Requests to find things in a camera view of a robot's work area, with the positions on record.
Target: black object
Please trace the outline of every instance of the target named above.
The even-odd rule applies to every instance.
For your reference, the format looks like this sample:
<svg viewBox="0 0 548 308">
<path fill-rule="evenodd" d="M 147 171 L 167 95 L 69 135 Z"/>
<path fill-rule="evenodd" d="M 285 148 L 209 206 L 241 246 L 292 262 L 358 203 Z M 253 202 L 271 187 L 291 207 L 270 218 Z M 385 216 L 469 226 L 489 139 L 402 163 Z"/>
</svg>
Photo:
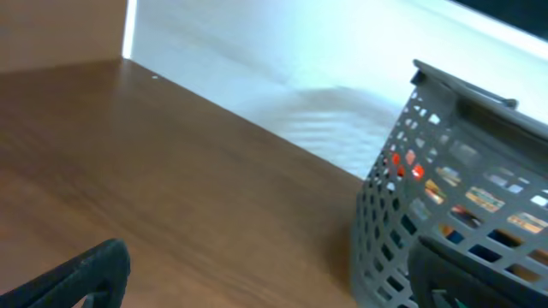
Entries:
<svg viewBox="0 0 548 308">
<path fill-rule="evenodd" d="M 479 12 L 548 39 L 546 0 L 453 0 Z"/>
<path fill-rule="evenodd" d="M 129 276 L 122 240 L 107 240 L 55 269 L 0 296 L 0 307 L 119 308 Z"/>
<path fill-rule="evenodd" d="M 432 238 L 420 236 L 414 243 L 408 268 L 420 308 L 548 307 L 548 296 Z"/>
</svg>

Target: desk surface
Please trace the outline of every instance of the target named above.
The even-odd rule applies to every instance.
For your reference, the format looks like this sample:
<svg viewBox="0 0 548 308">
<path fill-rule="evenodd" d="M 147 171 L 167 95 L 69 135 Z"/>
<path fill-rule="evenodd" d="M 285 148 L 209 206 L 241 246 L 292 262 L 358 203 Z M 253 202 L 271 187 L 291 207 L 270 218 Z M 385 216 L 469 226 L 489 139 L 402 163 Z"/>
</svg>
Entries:
<svg viewBox="0 0 548 308">
<path fill-rule="evenodd" d="M 120 237 L 127 307 L 355 307 L 360 181 L 152 76 L 0 74 L 0 292 Z"/>
</svg>

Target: white wall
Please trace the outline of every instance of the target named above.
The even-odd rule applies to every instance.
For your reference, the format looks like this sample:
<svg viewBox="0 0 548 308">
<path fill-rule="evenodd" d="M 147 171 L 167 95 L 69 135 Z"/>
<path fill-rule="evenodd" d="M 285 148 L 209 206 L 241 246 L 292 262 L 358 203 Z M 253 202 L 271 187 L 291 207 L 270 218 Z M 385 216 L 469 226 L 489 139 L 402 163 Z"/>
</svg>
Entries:
<svg viewBox="0 0 548 308">
<path fill-rule="evenodd" d="M 139 0 L 131 57 L 361 177 L 415 58 L 548 121 L 548 59 L 420 1 Z"/>
</svg>

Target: wood grain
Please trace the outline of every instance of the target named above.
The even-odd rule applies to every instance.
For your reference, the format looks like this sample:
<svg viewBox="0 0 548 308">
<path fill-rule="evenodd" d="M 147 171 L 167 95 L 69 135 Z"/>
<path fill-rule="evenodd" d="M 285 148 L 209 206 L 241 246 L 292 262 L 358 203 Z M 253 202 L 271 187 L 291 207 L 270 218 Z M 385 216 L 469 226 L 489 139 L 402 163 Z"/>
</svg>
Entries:
<svg viewBox="0 0 548 308">
<path fill-rule="evenodd" d="M 120 237 L 126 307 L 354 307 L 360 181 L 153 75 L 0 74 L 0 292 Z"/>
<path fill-rule="evenodd" d="M 117 59 L 126 0 L 0 1 L 0 72 Z"/>
</svg>

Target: metal mesh container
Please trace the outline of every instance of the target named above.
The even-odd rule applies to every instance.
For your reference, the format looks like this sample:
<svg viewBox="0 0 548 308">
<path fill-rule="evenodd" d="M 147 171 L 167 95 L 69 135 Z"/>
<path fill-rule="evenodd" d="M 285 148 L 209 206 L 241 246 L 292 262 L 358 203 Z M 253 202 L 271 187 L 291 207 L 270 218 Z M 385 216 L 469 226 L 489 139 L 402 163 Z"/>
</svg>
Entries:
<svg viewBox="0 0 548 308">
<path fill-rule="evenodd" d="M 416 88 L 358 194 L 352 287 L 362 307 L 417 307 L 421 234 L 548 294 L 548 127 L 415 61 Z"/>
</svg>

